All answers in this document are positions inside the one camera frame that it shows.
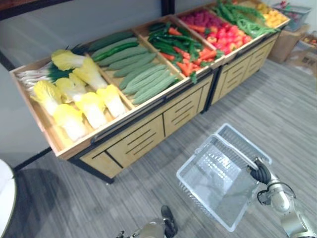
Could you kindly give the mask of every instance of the white plastic basket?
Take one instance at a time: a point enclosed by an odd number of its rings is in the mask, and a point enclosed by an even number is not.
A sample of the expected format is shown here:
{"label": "white plastic basket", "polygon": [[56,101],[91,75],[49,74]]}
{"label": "white plastic basket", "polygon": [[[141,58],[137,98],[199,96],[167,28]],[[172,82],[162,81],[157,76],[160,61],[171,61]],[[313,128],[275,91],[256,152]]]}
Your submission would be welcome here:
{"label": "white plastic basket", "polygon": [[229,124],[210,136],[177,171],[183,191],[209,217],[233,232],[259,183],[246,168],[255,156],[272,159]]}

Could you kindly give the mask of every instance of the cardboard box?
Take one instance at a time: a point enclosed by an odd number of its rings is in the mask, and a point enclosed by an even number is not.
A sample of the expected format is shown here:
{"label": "cardboard box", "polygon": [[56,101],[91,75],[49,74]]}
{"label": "cardboard box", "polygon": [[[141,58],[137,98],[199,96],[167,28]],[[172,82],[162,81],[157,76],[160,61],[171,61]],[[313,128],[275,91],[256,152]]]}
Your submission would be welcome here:
{"label": "cardboard box", "polygon": [[273,46],[268,59],[283,63],[294,49],[296,43],[305,35],[309,25],[305,24],[296,32],[282,30]]}
{"label": "cardboard box", "polygon": [[302,71],[317,78],[317,54],[312,49],[292,52],[287,63],[300,67]]}

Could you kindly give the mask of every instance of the black metal frame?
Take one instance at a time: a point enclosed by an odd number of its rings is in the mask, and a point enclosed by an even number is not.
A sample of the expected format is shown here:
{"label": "black metal frame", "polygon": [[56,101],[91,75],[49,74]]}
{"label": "black metal frame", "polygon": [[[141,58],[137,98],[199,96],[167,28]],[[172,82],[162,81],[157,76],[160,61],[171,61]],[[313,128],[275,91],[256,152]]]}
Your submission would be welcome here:
{"label": "black metal frame", "polygon": [[7,8],[5,10],[0,11],[0,21],[26,12],[34,11],[40,8],[52,6],[66,1],[71,0],[39,0]]}

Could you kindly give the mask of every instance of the cucumber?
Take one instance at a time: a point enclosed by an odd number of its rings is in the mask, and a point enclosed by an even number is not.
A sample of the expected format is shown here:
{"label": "cucumber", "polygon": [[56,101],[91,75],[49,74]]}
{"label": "cucumber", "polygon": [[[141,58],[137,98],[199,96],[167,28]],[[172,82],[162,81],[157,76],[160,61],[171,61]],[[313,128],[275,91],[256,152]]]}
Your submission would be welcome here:
{"label": "cucumber", "polygon": [[144,54],[145,52],[148,52],[148,50],[142,46],[127,48],[123,51],[120,51],[120,52],[118,52],[110,57],[107,57],[107,58],[99,61],[98,64],[100,66],[106,66],[106,65],[112,64],[114,62],[117,62],[119,60],[129,58],[131,56]]}
{"label": "cucumber", "polygon": [[123,81],[119,85],[119,89],[121,89],[121,90],[124,89],[132,79],[134,79],[136,76],[138,76],[143,71],[145,71],[149,68],[152,68],[154,66],[155,66],[154,63],[147,63],[146,65],[132,71],[131,73],[129,73],[127,76],[124,77]]}
{"label": "cucumber", "polygon": [[150,76],[146,77],[145,79],[142,79],[141,81],[131,84],[128,83],[127,87],[123,90],[123,93],[126,95],[132,95],[138,92],[140,89],[142,89],[147,84],[151,83],[153,80],[157,79],[162,73],[164,72],[164,69],[156,71],[155,73],[151,74]]}
{"label": "cucumber", "polygon": [[155,85],[157,85],[159,82],[161,82],[162,80],[164,80],[165,78],[170,76],[170,71],[167,70],[164,73],[162,73],[160,75],[160,77],[154,79],[151,83],[147,84],[146,86],[142,87],[135,95],[134,98],[139,97],[140,95],[142,95],[143,93],[145,93],[147,90],[149,90],[150,88],[154,87]]}
{"label": "cucumber", "polygon": [[133,64],[137,61],[139,61],[140,59],[142,59],[143,57],[148,56],[150,53],[144,53],[144,54],[140,54],[140,55],[136,55],[136,56],[132,56],[126,59],[122,59],[119,60],[117,62],[112,63],[111,65],[109,65],[109,67],[107,68],[107,70],[119,70],[122,69],[130,64]]}
{"label": "cucumber", "polygon": [[103,48],[101,48],[101,49],[95,51],[95,52],[91,55],[91,58],[94,58],[94,57],[96,57],[96,56],[98,56],[98,55],[100,55],[100,54],[102,54],[102,53],[104,53],[104,52],[107,52],[107,51],[111,50],[112,48],[114,48],[114,47],[116,47],[116,46],[120,46],[120,45],[123,45],[123,44],[125,44],[125,43],[130,43],[130,42],[137,42],[137,41],[138,41],[138,39],[137,39],[136,37],[130,37],[130,38],[128,38],[128,39],[124,39],[124,40],[122,40],[122,41],[118,41],[118,42],[116,42],[116,43],[113,43],[113,44],[111,44],[111,45],[109,45],[109,46],[103,47]]}
{"label": "cucumber", "polygon": [[140,82],[141,80],[145,79],[146,77],[150,76],[151,74],[159,71],[159,70],[162,70],[162,69],[166,69],[166,65],[163,65],[163,64],[159,64],[159,65],[156,65],[152,68],[149,68],[147,70],[145,70],[144,72],[140,73],[138,76],[136,76],[134,79],[132,79],[129,84],[127,85],[127,87],[129,85],[133,85],[133,84],[136,84],[138,82]]}
{"label": "cucumber", "polygon": [[123,51],[123,50],[125,50],[125,49],[127,49],[127,48],[136,47],[136,46],[138,46],[138,45],[139,45],[139,42],[129,42],[129,43],[125,43],[125,44],[123,44],[123,45],[116,46],[116,47],[112,48],[111,50],[108,50],[107,52],[104,52],[104,53],[102,53],[102,54],[97,55],[96,57],[93,58],[93,60],[94,60],[95,62],[101,61],[101,60],[103,60],[103,59],[105,59],[105,58],[107,58],[107,57],[109,57],[109,56],[112,56],[112,55],[114,55],[114,54],[120,52],[120,51]]}
{"label": "cucumber", "polygon": [[133,100],[133,104],[141,104],[146,102],[148,99],[154,97],[155,95],[159,94],[160,92],[164,91],[166,88],[169,87],[175,81],[175,76],[169,76],[162,80],[160,83],[155,85],[154,87],[148,89],[145,93],[141,94],[137,98]]}
{"label": "cucumber", "polygon": [[116,73],[114,73],[113,76],[114,77],[124,77],[128,73],[137,69],[138,67],[141,67],[147,63],[150,63],[155,58],[155,56],[156,56],[155,53],[149,54],[148,56],[143,57],[142,59],[138,60],[137,62],[130,64],[130,65],[124,67],[123,69],[117,71]]}
{"label": "cucumber", "polygon": [[111,35],[105,36],[105,37],[93,42],[89,46],[88,51],[99,50],[102,47],[108,46],[108,45],[110,45],[112,43],[127,39],[127,38],[132,37],[132,36],[133,36],[132,31],[121,31],[121,32],[113,33]]}

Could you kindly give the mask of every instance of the gray carpet floor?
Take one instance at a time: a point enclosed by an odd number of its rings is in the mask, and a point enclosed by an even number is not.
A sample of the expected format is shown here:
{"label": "gray carpet floor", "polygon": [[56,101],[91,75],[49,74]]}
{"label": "gray carpet floor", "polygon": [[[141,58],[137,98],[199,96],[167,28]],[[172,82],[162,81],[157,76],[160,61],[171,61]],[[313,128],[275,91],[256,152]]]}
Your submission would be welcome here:
{"label": "gray carpet floor", "polygon": [[266,61],[264,67],[197,115],[107,185],[48,153],[17,173],[18,198],[5,238],[114,238],[160,216],[169,205],[182,238],[286,237],[269,207],[254,201],[235,232],[203,215],[178,186],[176,171],[229,123],[269,154],[272,168],[317,220],[316,80]]}

